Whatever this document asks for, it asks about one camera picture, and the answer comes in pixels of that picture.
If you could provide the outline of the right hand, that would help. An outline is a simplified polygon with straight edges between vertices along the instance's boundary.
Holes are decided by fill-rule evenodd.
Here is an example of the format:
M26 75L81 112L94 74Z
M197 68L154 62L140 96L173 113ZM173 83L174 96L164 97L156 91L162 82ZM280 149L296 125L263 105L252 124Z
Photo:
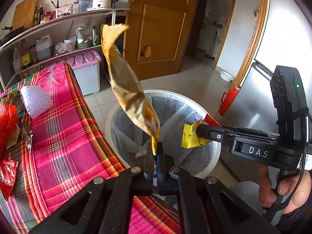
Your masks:
M268 176L267 166L261 165L260 170L261 180L260 180L260 187L259 187L259 202L263 207L270 208L273 203L277 199L277 194L271 189L271 180ZM279 195L286 195L291 193L298 180L300 175L296 175L293 177L288 177L279 182L277 193ZM308 171L304 171L304 175L301 179L301 182L296 189L295 193L290 199L288 206L285 208L283 214L288 214L296 209L303 206L309 198L311 192L311 175Z

